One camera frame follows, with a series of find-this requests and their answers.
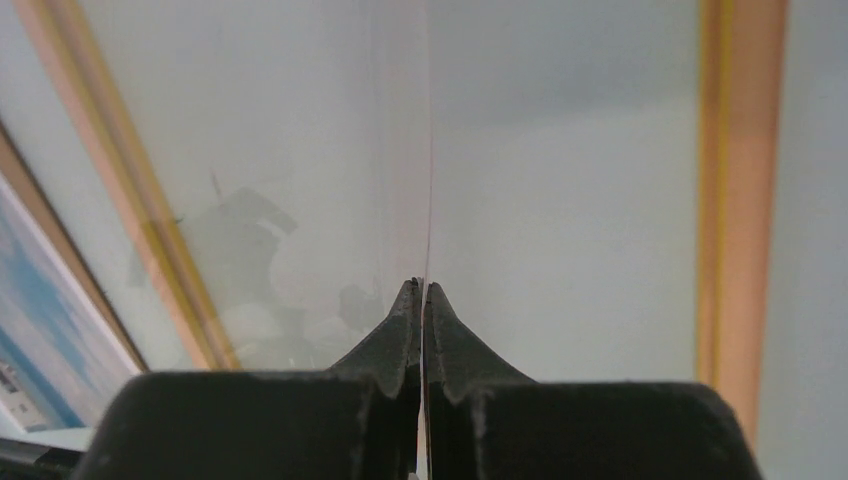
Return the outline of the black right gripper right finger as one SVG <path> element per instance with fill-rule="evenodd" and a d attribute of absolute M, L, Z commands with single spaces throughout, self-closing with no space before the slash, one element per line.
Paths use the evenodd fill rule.
<path fill-rule="evenodd" d="M 422 386 L 434 479 L 758 479 L 731 407 L 691 382 L 544 383 L 431 284 Z"/>

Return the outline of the building and sky photo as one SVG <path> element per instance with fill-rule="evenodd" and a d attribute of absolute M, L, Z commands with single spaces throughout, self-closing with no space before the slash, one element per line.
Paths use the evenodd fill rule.
<path fill-rule="evenodd" d="M 1 360 L 49 428 L 97 426 L 138 363 L 8 181 L 1 182 Z"/>

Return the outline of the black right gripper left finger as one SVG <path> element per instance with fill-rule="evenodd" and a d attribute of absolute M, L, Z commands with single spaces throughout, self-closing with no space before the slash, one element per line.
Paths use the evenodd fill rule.
<path fill-rule="evenodd" d="M 125 385 L 76 479 L 405 479 L 417 467 L 421 285 L 314 371 L 159 372 Z"/>

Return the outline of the yellow wooden picture frame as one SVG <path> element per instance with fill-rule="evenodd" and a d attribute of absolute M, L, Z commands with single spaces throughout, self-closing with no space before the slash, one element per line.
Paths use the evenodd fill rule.
<path fill-rule="evenodd" d="M 74 1 L 18 1 L 18 17 L 193 362 L 238 366 L 208 290 L 92 30 Z M 784 1 L 700 11 L 696 375 L 757 441 L 779 137 Z"/>

